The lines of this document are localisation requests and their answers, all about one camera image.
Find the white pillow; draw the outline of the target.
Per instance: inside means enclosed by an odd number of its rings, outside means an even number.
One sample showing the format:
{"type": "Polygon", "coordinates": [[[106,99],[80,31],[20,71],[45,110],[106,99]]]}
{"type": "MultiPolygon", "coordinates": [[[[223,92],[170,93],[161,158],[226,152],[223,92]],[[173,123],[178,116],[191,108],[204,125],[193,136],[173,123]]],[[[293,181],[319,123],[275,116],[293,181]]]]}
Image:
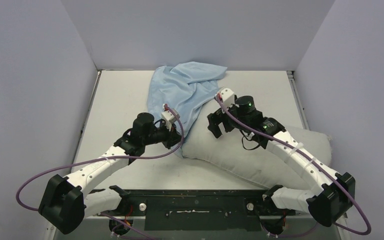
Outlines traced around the white pillow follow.
{"type": "Polygon", "coordinates": [[[241,179],[269,189],[283,185],[290,189],[308,190],[309,185],[275,154],[259,147],[256,143],[242,145],[239,130],[224,133],[215,138],[207,129],[207,116],[219,109],[211,100],[201,108],[198,118],[189,130],[181,147],[185,158],[199,159],[225,170],[241,179]]]}

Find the light blue pillowcase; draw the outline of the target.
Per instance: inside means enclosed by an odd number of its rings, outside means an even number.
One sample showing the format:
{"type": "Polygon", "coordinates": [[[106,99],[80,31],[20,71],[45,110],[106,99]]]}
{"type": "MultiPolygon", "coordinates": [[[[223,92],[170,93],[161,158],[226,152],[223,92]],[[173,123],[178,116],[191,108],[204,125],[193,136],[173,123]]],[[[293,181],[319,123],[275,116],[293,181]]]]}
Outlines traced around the light blue pillowcase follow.
{"type": "Polygon", "coordinates": [[[190,61],[176,66],[160,66],[150,79],[147,111],[161,117],[167,104],[179,114],[186,137],[199,117],[202,106],[220,89],[218,80],[225,77],[227,67],[190,61]]]}

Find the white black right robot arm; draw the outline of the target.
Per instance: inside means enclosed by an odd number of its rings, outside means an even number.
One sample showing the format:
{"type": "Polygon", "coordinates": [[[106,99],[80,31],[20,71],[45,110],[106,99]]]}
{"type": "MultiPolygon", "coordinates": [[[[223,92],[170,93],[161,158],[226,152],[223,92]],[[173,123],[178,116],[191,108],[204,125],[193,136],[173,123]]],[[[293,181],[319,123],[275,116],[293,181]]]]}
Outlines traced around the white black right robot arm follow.
{"type": "Polygon", "coordinates": [[[310,214],[324,227],[330,227],[356,204],[354,177],[338,173],[310,154],[287,128],[255,108],[250,95],[226,97],[217,93],[214,99],[219,109],[207,116],[208,130],[215,138],[234,129],[257,143],[260,148],[277,156],[307,184],[307,189],[292,189],[277,184],[262,195],[264,210],[275,214],[279,210],[294,210],[310,214]]]}

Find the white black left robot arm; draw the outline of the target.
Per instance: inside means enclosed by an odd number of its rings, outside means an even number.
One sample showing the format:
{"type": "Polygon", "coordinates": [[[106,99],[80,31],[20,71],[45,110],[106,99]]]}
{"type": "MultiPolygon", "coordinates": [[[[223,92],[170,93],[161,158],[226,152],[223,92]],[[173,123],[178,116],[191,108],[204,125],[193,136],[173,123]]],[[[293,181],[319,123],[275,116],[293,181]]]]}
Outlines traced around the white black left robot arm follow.
{"type": "Polygon", "coordinates": [[[180,148],[184,141],[184,128],[180,115],[166,108],[161,118],[155,120],[148,112],[139,113],[114,144],[95,162],[86,163],[79,170],[66,176],[51,177],[46,185],[38,212],[61,233],[73,232],[90,216],[105,211],[125,214],[130,202],[123,190],[116,186],[97,189],[97,186],[116,171],[132,164],[143,155],[146,146],[163,144],[170,153],[180,148]]]}

